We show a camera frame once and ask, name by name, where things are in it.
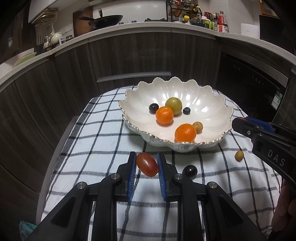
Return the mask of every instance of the human hand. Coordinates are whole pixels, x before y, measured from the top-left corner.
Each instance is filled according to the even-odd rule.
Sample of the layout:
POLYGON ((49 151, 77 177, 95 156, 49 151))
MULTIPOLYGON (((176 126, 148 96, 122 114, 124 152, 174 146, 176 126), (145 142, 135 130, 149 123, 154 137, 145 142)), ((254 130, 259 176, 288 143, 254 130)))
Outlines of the human hand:
POLYGON ((296 199, 293 199, 292 192, 295 192, 295 190, 290 187, 286 180, 283 180, 283 187, 271 221, 272 229, 276 232, 282 231, 288 224, 290 216, 296 214, 296 199))

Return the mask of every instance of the blue and white checked cloth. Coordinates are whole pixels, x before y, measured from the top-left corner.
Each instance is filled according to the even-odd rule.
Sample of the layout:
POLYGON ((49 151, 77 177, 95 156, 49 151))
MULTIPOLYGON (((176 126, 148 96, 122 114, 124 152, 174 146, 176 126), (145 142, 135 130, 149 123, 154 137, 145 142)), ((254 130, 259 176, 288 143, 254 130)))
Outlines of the blue and white checked cloth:
MULTIPOLYGON (((118 101, 125 99, 128 88, 131 87, 115 89, 93 98, 80 115, 52 174, 42 219, 77 182, 93 184, 116 172, 120 164, 127 162, 130 151, 147 152, 155 159, 156 154, 162 151, 179 173, 185 166, 195 165, 198 175, 194 182, 218 183, 268 235, 281 177, 252 154, 250 139, 230 131, 215 147, 195 149, 189 153, 150 146, 131 132, 121 118, 118 101), (237 162, 234 155, 240 149, 245 159, 237 162)), ((246 116, 227 97, 226 105, 234 108, 232 119, 246 116)), ((167 204, 162 200, 158 175, 150 178, 137 168, 133 200, 129 204, 117 204, 117 232, 119 241, 176 240, 177 203, 167 204)))

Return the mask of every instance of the white countertop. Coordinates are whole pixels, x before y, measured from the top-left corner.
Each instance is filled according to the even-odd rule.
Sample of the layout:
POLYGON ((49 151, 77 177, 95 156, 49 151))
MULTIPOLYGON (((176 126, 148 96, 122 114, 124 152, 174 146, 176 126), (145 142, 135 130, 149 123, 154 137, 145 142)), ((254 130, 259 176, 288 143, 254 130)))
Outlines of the white countertop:
POLYGON ((182 23, 171 23, 171 22, 126 23, 122 25, 115 25, 115 26, 89 32, 87 34, 78 36, 62 44, 54 48, 53 50, 37 55, 36 57, 29 59, 26 62, 13 68, 4 76, 2 76, 0 78, 0 86, 4 84, 6 80, 11 78, 12 76, 17 76, 17 73, 20 72, 21 70, 30 69, 32 66, 35 66, 34 63, 39 64, 40 62, 46 61, 47 57, 52 54, 58 55, 59 53, 67 51, 71 48, 85 44, 87 42, 95 41, 97 39, 107 38, 107 37, 116 36, 120 34, 136 33, 136 32, 178 32, 178 33, 184 33, 184 34, 200 35, 208 38, 222 37, 222 38, 235 39, 238 41, 247 42, 247 43, 259 46, 261 48, 267 49, 281 56, 282 58, 286 59, 287 61, 292 63, 294 66, 296 66, 296 56, 282 49, 279 46, 276 46, 274 44, 271 44, 269 42, 266 42, 260 39, 255 39, 255 38, 240 35, 240 34, 220 33, 210 29, 197 27, 194 25, 182 24, 182 23))

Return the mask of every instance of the cutting board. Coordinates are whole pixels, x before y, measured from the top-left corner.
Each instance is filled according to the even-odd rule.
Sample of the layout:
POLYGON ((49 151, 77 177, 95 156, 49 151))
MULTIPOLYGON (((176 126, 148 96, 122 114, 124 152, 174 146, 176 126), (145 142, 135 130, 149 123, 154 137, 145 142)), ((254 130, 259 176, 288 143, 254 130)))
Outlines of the cutting board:
POLYGON ((74 37, 89 33, 93 31, 93 28, 89 26, 89 22, 85 20, 80 20, 79 17, 93 17, 93 7, 89 6, 83 10, 79 10, 73 13, 73 31, 74 37))

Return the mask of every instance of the orange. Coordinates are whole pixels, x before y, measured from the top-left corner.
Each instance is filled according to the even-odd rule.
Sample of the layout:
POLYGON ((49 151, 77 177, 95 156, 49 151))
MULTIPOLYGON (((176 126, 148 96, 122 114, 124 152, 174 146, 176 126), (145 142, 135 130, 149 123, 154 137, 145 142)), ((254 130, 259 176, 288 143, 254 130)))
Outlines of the orange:
POLYGON ((174 112, 170 107, 163 106, 156 111, 155 116, 160 124, 167 125, 173 121, 174 112))
POLYGON ((196 130, 193 125, 182 124, 175 131, 177 142, 193 142, 196 137, 196 130))

